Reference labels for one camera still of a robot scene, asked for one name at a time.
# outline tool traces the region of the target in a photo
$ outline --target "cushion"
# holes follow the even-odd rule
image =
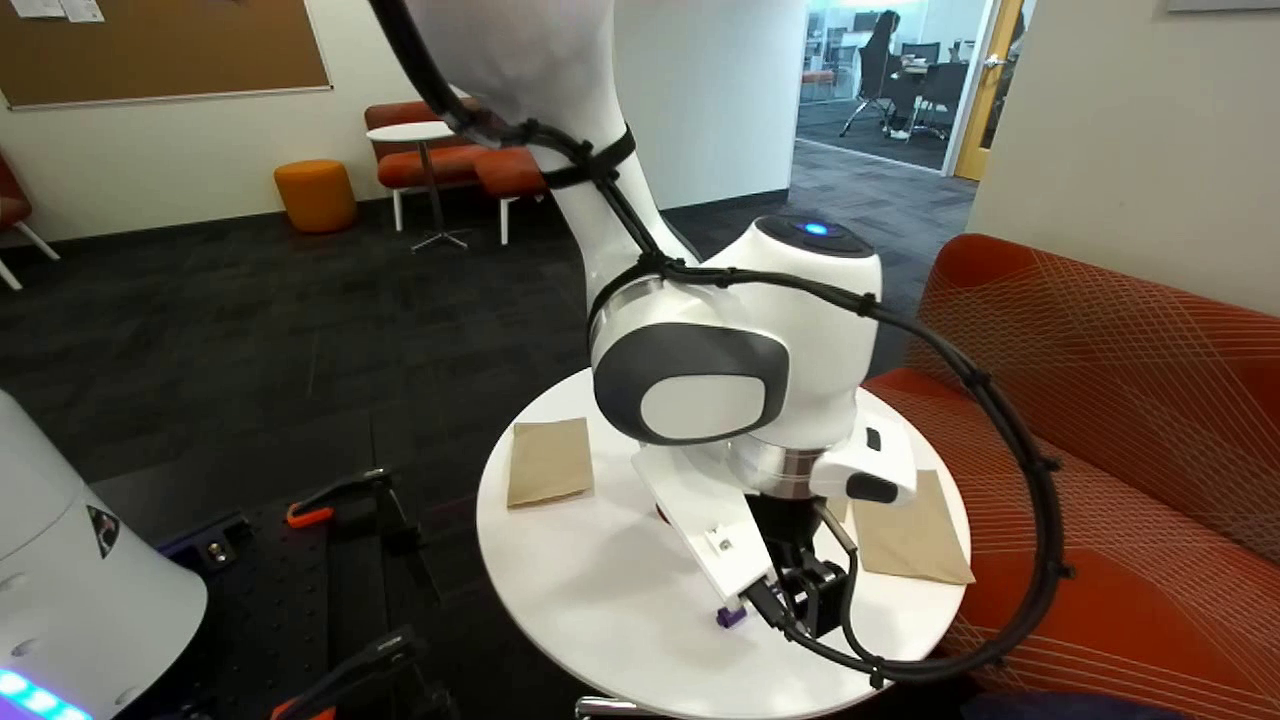
[[[351,180],[339,160],[278,164],[274,188],[294,231],[339,231],[354,221]]]
[[[547,188],[527,147],[483,152],[477,177],[486,197],[533,197]]]
[[[964,490],[977,582],[949,645],[971,646],[1009,624],[1029,581],[1023,481],[983,410],[949,378],[901,366],[867,386],[936,443]],[[1065,461],[1056,489],[1071,577],[1030,641],[978,680],[1192,717],[1274,717],[1280,567],[1065,446],[1043,453]]]
[[[439,111],[425,99],[396,99],[396,103],[368,103],[362,109],[362,128],[385,128],[385,123],[414,123],[414,120],[434,120]]]
[[[1126,702],[1116,695],[977,695],[960,710],[964,720],[1179,720],[1175,710]]]
[[[473,183],[483,145],[449,139],[449,145],[433,145],[427,152],[433,152],[434,183]],[[377,180],[385,188],[425,188],[427,177],[414,147],[396,147],[377,160]]]
[[[920,319],[988,366],[1035,434],[1280,563],[1274,314],[960,234]]]

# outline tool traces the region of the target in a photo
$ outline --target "orange chair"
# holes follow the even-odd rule
[[[44,234],[28,223],[31,214],[31,199],[18,188],[18,180],[11,177],[4,152],[0,152],[0,231],[18,226],[46,261],[58,261],[55,249],[44,242]],[[8,262],[0,261],[0,281],[18,291],[22,282],[8,271]]]
[[[511,241],[511,202],[521,197],[545,197],[545,173],[527,147],[491,147],[477,160],[479,188],[496,199],[501,242]]]
[[[439,120],[425,99],[402,99],[402,103],[368,103],[362,109],[362,128],[385,128],[385,123],[418,123],[418,120]],[[433,160],[433,183],[434,188],[462,188],[477,183],[477,160],[483,155],[483,145],[473,139],[442,139],[427,147]],[[425,191],[427,173],[418,147],[385,147],[372,145],[377,155],[377,180],[392,191],[392,221],[396,231],[402,231],[402,191]]]

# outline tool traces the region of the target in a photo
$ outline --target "white table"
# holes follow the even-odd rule
[[[835,666],[758,614],[718,627],[714,588],[633,468],[635,440],[608,426],[590,374],[577,371],[533,401],[515,422],[586,416],[594,489],[577,501],[507,508],[511,426],[483,462],[477,532],[486,577],[524,637],[585,682],[660,717],[824,717],[876,695],[867,675]],[[936,468],[968,556],[968,516],[943,461],[915,430],[920,468]],[[964,588],[854,577],[852,624],[871,651],[920,659],[955,620]]]
[[[427,249],[427,242],[457,242],[469,249],[469,241],[461,241],[457,231],[442,226],[442,207],[439,207],[439,183],[434,183],[434,168],[433,168],[433,145],[450,139],[450,128],[442,120],[414,120],[414,123],[385,123],[368,133],[372,145],[385,147],[414,147],[425,160],[425,188],[433,197],[433,234],[414,241],[411,250]]]

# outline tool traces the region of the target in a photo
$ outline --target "wall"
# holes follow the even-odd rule
[[[40,202],[37,226],[73,241],[274,210],[271,168],[301,155],[346,160],[368,197],[358,109],[408,97],[408,80],[368,4],[313,0],[307,11],[332,92],[0,111],[0,145]]]
[[[895,11],[901,37],[920,31],[922,9],[927,0],[807,0],[807,11],[827,14],[827,29],[849,29],[854,11]]]
[[[793,183],[802,0],[620,0],[620,99],[660,207]]]
[[[988,0],[932,0],[922,4],[920,14],[920,40],[943,43],[943,56],[955,40],[977,40],[978,23],[983,23]]]
[[[660,202],[789,188],[798,0],[620,4],[620,87]],[[37,226],[81,241],[278,210],[271,168],[301,155],[336,155],[354,197],[380,197],[358,111],[411,87],[368,4],[307,0],[307,11],[323,92],[0,111]]]
[[[1039,0],[971,226],[1280,313],[1280,14]]]

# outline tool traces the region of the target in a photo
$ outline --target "orange couch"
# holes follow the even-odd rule
[[[978,682],[1280,717],[1280,314],[955,234],[920,319],[988,366],[1065,462],[1071,577],[1039,633]],[[867,386],[960,481],[977,582],[949,645],[968,646],[1023,592],[1018,473],[922,346]]]

